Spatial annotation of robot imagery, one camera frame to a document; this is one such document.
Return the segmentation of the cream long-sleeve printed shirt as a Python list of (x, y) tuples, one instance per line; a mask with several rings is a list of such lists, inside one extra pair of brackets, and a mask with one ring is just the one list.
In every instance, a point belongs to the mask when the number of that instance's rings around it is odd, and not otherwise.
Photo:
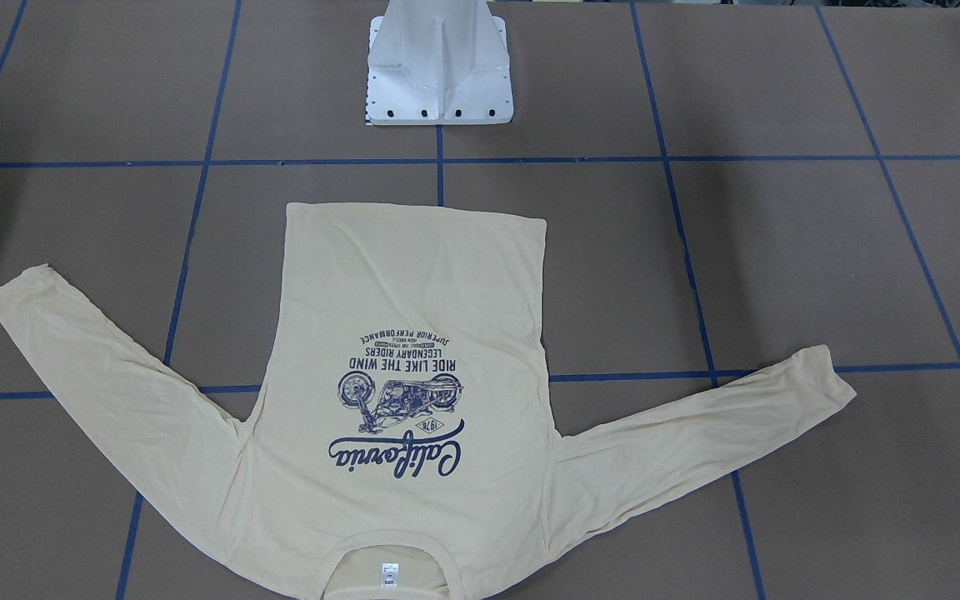
[(298, 599), (483, 599), (796, 440), (856, 391), (828, 347), (563, 436), (542, 219), (290, 202), (237, 419), (47, 265), (0, 323), (92, 444), (213, 561)]

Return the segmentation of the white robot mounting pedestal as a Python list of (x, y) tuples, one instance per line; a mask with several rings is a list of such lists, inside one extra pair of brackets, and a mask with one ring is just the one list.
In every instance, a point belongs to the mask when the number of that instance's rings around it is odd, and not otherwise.
[(514, 115), (506, 23), (487, 1), (390, 1), (368, 27), (373, 126), (485, 126)]

